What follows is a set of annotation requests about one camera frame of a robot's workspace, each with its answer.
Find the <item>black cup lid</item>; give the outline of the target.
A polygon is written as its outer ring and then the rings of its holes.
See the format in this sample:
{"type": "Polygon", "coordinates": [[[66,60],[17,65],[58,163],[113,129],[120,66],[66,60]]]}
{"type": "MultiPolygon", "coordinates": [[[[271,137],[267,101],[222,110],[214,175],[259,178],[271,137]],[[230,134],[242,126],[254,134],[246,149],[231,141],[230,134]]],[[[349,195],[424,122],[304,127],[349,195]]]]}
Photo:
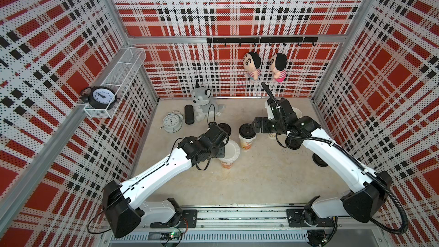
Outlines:
{"type": "Polygon", "coordinates": [[[228,124],[226,124],[226,123],[220,123],[220,124],[218,124],[218,126],[219,126],[222,130],[224,130],[224,131],[227,133],[228,136],[231,135],[231,133],[232,133],[232,128],[231,128],[228,124]]]}
{"type": "Polygon", "coordinates": [[[285,139],[285,145],[291,150],[298,150],[303,143],[303,140],[287,137],[285,139]]]}
{"type": "Polygon", "coordinates": [[[239,128],[240,138],[250,140],[255,138],[256,132],[254,131],[254,127],[252,124],[242,124],[239,128]]]}
{"type": "Polygon", "coordinates": [[[312,155],[312,160],[319,167],[325,168],[328,166],[328,164],[315,153],[312,155]]]}

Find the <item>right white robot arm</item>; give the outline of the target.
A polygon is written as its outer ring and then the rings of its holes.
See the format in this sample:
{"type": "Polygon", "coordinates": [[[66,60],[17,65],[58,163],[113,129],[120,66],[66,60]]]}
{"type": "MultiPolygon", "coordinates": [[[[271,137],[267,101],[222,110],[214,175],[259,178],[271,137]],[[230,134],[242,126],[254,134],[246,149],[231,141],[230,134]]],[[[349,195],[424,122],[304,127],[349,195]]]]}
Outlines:
{"type": "Polygon", "coordinates": [[[313,152],[313,161],[319,166],[331,167],[348,186],[348,191],[331,198],[314,197],[302,213],[302,219],[309,226],[327,217],[350,216],[360,223],[371,222],[391,234],[404,234],[409,220],[402,203],[392,193],[392,179],[387,172],[377,173],[354,158],[332,139],[321,125],[308,116],[297,117],[290,102],[276,99],[267,84],[262,83],[269,99],[266,102],[268,115],[256,117],[252,122],[256,133],[285,135],[281,146],[298,149],[301,146],[313,152]],[[390,228],[373,216],[391,200],[401,217],[399,228],[390,228]]]}

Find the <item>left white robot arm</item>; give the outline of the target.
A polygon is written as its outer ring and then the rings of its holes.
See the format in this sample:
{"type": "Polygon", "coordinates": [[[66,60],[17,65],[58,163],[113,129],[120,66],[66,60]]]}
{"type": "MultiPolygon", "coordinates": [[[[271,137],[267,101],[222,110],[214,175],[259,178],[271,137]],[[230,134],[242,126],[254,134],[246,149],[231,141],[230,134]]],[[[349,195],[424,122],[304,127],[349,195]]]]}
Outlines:
{"type": "Polygon", "coordinates": [[[213,158],[224,158],[232,129],[226,123],[212,122],[206,133],[178,139],[169,155],[138,176],[104,187],[103,211],[115,238],[121,238],[139,225],[161,224],[176,227],[183,219],[182,209],[173,198],[147,202],[147,198],[173,177],[213,158]]]}

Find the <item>hanging doll pink dress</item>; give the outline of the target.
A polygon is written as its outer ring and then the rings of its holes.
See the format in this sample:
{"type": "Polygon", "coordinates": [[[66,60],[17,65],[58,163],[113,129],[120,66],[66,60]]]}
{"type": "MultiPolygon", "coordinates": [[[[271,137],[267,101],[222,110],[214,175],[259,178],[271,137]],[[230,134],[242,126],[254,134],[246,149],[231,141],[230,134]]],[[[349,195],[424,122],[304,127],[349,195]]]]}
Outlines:
{"type": "Polygon", "coordinates": [[[275,53],[272,55],[269,64],[274,81],[283,82],[286,79],[287,56],[282,53],[275,53]]]}

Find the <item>hanging doll blue shorts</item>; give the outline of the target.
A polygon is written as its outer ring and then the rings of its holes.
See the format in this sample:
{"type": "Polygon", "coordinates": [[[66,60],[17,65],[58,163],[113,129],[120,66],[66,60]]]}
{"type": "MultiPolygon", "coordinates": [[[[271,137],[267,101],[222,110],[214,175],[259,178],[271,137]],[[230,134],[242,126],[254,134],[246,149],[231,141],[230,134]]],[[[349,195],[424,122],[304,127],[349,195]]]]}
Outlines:
{"type": "Polygon", "coordinates": [[[247,77],[252,81],[257,81],[261,75],[261,58],[255,52],[248,52],[244,55],[243,67],[247,72],[247,77]]]}

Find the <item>black glasses case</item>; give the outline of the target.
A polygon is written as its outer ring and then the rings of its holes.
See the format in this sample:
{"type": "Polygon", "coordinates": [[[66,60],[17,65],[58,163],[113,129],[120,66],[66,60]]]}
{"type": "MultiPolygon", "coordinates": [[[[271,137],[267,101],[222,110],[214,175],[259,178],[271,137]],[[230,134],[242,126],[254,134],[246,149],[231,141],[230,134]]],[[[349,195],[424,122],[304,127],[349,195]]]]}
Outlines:
{"type": "Polygon", "coordinates": [[[185,105],[184,107],[184,118],[185,118],[185,123],[187,125],[192,125],[195,122],[195,117],[194,117],[194,108],[192,105],[185,105]]]}

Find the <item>white alarm clock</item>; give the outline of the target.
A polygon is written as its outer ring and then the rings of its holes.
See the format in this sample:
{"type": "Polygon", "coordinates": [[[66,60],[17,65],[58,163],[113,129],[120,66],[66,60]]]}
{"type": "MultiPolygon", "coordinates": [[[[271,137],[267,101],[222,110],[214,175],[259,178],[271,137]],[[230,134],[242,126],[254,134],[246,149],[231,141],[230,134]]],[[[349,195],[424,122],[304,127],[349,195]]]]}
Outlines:
{"type": "Polygon", "coordinates": [[[161,129],[167,133],[176,133],[182,128],[183,120],[184,117],[180,111],[172,111],[163,118],[161,129]]]}

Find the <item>grey husky plush toy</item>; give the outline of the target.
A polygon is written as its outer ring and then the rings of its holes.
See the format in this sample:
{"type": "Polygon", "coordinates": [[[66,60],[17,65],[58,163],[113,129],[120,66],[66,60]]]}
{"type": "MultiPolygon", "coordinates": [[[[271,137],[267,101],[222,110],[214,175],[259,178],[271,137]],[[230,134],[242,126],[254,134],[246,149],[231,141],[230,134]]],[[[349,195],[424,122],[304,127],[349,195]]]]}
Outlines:
{"type": "Polygon", "coordinates": [[[216,103],[211,89],[200,86],[198,82],[196,82],[192,92],[192,101],[195,120],[198,122],[206,118],[220,116],[226,108],[226,105],[216,103]]]}

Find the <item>black hook rail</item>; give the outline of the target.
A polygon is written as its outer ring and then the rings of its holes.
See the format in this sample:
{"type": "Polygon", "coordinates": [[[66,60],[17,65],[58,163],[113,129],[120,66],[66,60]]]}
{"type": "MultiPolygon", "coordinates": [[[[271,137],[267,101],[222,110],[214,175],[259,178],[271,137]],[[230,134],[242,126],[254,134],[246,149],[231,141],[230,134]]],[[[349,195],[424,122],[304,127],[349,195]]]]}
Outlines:
{"type": "Polygon", "coordinates": [[[210,37],[206,41],[208,44],[242,44],[242,43],[311,43],[314,45],[319,40],[318,37],[210,37]]]}

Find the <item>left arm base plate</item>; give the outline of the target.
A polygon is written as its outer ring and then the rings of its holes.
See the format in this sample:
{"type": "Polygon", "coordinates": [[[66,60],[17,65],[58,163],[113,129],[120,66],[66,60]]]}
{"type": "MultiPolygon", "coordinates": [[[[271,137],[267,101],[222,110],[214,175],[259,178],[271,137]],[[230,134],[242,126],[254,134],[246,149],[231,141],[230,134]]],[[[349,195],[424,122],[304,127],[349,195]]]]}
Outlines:
{"type": "Polygon", "coordinates": [[[166,223],[152,223],[150,228],[161,229],[161,228],[171,228],[178,227],[180,229],[195,228],[197,224],[198,210],[196,209],[184,209],[182,212],[177,212],[168,222],[166,223]]]}

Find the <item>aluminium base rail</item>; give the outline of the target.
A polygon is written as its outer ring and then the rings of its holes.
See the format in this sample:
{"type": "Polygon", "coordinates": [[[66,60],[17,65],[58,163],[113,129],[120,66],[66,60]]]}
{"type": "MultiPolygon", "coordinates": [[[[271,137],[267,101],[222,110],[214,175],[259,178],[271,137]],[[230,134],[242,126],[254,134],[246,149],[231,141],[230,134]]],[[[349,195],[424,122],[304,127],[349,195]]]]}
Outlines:
{"type": "Polygon", "coordinates": [[[317,226],[301,219],[302,205],[184,207],[178,228],[141,224],[125,237],[103,234],[99,247],[390,247],[384,232],[351,217],[326,218],[317,226]]]}

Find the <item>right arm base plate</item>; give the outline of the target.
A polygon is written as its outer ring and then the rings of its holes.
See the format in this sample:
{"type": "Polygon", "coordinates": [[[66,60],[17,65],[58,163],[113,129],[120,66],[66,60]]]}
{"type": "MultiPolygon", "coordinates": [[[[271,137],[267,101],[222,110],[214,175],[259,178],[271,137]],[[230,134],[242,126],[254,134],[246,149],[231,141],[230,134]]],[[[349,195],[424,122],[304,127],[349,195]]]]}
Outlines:
{"type": "Polygon", "coordinates": [[[335,221],[331,217],[319,218],[311,209],[287,209],[286,217],[290,227],[301,228],[328,228],[333,227],[335,221]]]}

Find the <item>black wall clock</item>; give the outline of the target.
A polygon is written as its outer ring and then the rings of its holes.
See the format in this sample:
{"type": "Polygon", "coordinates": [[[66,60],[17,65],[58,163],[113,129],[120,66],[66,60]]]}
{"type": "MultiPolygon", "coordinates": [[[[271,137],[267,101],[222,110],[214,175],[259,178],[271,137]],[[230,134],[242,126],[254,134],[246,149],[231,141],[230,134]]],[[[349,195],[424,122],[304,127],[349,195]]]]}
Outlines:
{"type": "Polygon", "coordinates": [[[85,88],[80,96],[82,102],[98,110],[110,110],[118,100],[112,89],[103,86],[85,88]]]}

